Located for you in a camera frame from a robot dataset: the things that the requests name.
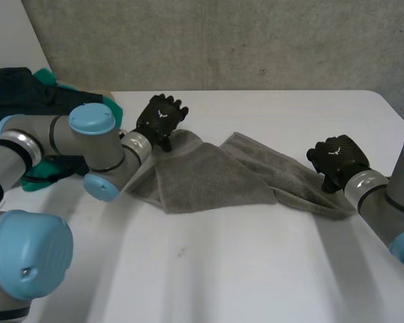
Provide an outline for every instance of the dark green cloth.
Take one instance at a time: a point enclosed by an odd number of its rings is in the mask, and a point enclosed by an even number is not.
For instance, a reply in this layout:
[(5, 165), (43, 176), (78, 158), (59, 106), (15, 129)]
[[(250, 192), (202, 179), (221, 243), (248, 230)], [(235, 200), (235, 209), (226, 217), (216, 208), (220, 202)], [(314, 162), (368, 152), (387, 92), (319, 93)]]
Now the dark green cloth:
[[(56, 108), (50, 108), (48, 107), (48, 99), (51, 98), (52, 93), (56, 94), (55, 99), (57, 99), (57, 93), (61, 92), (54, 92), (53, 88), (57, 87), (60, 88), (61, 90), (64, 90), (66, 93), (65, 94), (70, 94), (71, 96), (71, 101), (67, 100), (65, 101), (66, 106), (72, 106), (72, 104), (75, 104), (72, 108), (75, 108), (76, 106), (79, 106), (78, 104), (79, 99), (75, 98), (77, 97), (76, 94), (83, 94), (83, 99), (82, 100), (89, 100), (90, 98), (93, 99), (93, 102), (98, 102), (97, 97), (100, 97), (100, 100), (103, 104), (107, 105), (112, 113), (114, 114), (115, 120), (116, 120), (116, 127), (119, 129), (121, 126), (121, 123), (123, 121), (123, 109), (120, 108), (118, 104), (116, 104), (113, 100), (110, 98), (100, 96), (98, 94), (89, 94), (87, 92), (79, 92), (76, 89), (68, 86), (68, 85), (58, 85), (57, 84), (57, 79), (52, 74), (48, 69), (41, 69), (37, 72), (35, 72), (34, 76), (29, 78), (28, 75), (26, 75), (26, 70), (25, 68), (22, 68), (24, 71), (22, 75), (18, 75), (15, 69), (6, 69), (4, 77), (0, 79), (0, 83), (3, 85), (3, 83), (8, 82), (18, 84), (19, 81), (25, 82), (25, 87), (28, 87), (28, 93), (24, 92), (22, 89), (20, 89), (18, 92), (15, 92), (15, 89), (11, 89), (10, 92), (8, 93), (8, 96), (5, 91), (3, 91), (3, 88), (1, 87), (1, 92), (0, 92), (0, 98), (5, 99), (6, 104), (4, 106), (8, 107), (7, 111), (8, 114), (5, 113), (3, 115), (3, 112), (0, 112), (0, 120), (7, 115), (12, 115), (16, 113), (24, 113), (24, 107), (21, 104), (18, 104), (19, 101), (24, 101), (27, 100), (31, 102), (30, 107), (32, 108), (33, 106), (36, 107), (37, 110), (30, 110), (30, 114), (41, 114), (41, 115), (46, 115), (46, 114), (68, 114), (71, 109), (67, 110), (57, 110)], [(15, 107), (18, 107), (18, 112), (14, 111), (13, 109)], [(37, 166), (33, 167), (28, 173), (28, 176), (33, 176), (33, 177), (39, 177), (39, 178), (47, 178), (50, 175), (53, 174), (58, 174), (62, 172), (63, 170), (67, 169), (71, 165), (66, 165), (67, 161), (69, 163), (74, 162), (75, 159), (72, 159), (72, 157), (67, 157), (67, 156), (59, 156), (61, 160), (56, 160), (56, 161), (51, 161), (51, 160), (42, 160), (40, 164)], [(47, 187), (51, 185), (49, 182), (44, 182), (44, 183), (31, 183), (31, 182), (26, 182), (24, 180), (22, 182), (22, 188), (26, 191), (35, 191), (39, 190), (41, 188)]]

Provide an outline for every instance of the white wall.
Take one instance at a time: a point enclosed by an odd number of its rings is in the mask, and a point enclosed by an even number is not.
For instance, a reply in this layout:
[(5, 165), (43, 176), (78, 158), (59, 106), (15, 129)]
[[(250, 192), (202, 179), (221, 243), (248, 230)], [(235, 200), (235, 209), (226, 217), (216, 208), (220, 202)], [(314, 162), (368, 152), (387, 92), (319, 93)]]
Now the white wall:
[(0, 0), (1, 67), (49, 68), (20, 0)]

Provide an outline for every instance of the metal ring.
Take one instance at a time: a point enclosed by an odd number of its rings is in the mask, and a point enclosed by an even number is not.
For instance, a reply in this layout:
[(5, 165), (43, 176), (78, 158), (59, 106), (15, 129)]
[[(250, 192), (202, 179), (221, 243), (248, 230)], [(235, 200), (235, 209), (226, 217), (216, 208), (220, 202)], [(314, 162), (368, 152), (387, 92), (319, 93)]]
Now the metal ring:
[(41, 147), (25, 133), (8, 130), (0, 135), (0, 139), (9, 140), (22, 146), (30, 154), (33, 166), (36, 166), (42, 160), (43, 154)]

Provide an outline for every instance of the green fabric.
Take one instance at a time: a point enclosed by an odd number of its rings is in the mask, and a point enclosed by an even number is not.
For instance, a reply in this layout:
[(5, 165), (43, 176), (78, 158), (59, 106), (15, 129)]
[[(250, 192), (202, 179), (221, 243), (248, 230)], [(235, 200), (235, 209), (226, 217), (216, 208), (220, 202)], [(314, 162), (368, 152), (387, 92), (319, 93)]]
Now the green fabric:
[[(39, 71), (35, 72), (33, 74), (35, 78), (37, 78), (39, 81), (42, 82), (44, 85), (50, 85), (50, 86), (58, 86), (66, 89), (73, 89), (77, 91), (74, 87), (68, 86), (68, 85), (59, 85), (57, 84), (57, 78), (55, 75), (50, 72), (48, 69), (40, 69)], [(115, 103), (113, 100), (107, 97), (103, 97), (103, 104), (108, 106), (112, 113), (114, 114), (115, 117), (115, 123), (116, 127), (120, 129), (121, 123), (123, 121), (123, 109), (120, 108), (120, 106)], [(40, 178), (46, 178), (50, 175), (53, 174), (58, 174), (65, 170), (61, 166), (57, 166), (56, 164), (47, 161), (47, 160), (42, 160), (40, 164), (37, 166), (33, 167), (28, 173), (28, 176), (33, 176), (33, 177), (40, 177)], [(33, 192), (35, 190), (40, 190), (42, 188), (45, 188), (47, 186), (50, 186), (51, 183), (45, 182), (45, 183), (30, 183), (26, 182), (25, 180), (21, 180), (22, 188), (27, 191), (27, 192)]]
[(48, 69), (40, 69), (39, 71), (35, 72), (33, 74), (35, 78), (37, 78), (40, 82), (42, 82), (43, 85), (50, 85), (50, 86), (56, 86), (57, 85), (57, 78)]

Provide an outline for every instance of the white logo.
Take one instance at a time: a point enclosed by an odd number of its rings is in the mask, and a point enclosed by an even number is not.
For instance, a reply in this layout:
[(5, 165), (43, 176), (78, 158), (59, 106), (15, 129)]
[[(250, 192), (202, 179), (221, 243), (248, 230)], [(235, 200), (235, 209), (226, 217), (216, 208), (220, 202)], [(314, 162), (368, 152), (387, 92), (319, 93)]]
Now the white logo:
[(329, 155), (338, 155), (340, 150), (341, 150), (341, 147), (338, 147), (337, 151), (334, 151), (333, 153), (328, 153), (328, 154)]
[(159, 117), (160, 118), (166, 118), (168, 115), (167, 114), (162, 114), (161, 112), (160, 112), (160, 110), (159, 110)]

